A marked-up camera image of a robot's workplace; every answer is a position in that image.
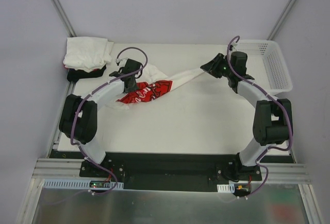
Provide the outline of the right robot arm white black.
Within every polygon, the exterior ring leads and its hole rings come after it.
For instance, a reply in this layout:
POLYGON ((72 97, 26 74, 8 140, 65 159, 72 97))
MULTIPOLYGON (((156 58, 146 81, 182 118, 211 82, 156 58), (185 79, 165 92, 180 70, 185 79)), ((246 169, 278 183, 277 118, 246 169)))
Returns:
POLYGON ((229 87, 255 108, 253 139, 238 154, 238 164, 232 167, 238 180, 248 177, 250 167, 257 165, 269 150, 289 151, 293 143, 291 102, 277 99, 257 85, 246 73, 247 60, 246 53, 235 51, 226 56, 217 54, 200 67, 215 78, 227 78, 229 87))

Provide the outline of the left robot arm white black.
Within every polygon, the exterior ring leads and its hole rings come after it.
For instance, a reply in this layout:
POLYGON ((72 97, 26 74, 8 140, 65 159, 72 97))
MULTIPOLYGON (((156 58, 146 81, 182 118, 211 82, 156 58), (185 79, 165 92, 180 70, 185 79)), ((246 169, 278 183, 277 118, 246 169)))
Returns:
POLYGON ((97 177, 108 174, 109 165, 104 161, 106 153, 97 141, 98 112, 123 93, 137 89, 136 79, 142 75, 142 63, 127 59, 125 65, 109 75, 108 81, 90 93, 66 97, 62 110, 59 130, 76 145, 90 162, 91 171, 97 177))

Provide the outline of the white t shirt red print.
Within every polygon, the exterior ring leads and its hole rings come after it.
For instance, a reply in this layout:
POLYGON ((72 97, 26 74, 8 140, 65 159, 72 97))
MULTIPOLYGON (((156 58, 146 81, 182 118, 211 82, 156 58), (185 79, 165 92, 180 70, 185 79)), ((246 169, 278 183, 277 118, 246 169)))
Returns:
POLYGON ((128 110, 131 105, 151 102, 192 81, 202 73, 202 69, 194 68, 169 77, 151 64, 146 67, 142 80, 137 82, 137 90, 110 101, 106 107, 128 110))

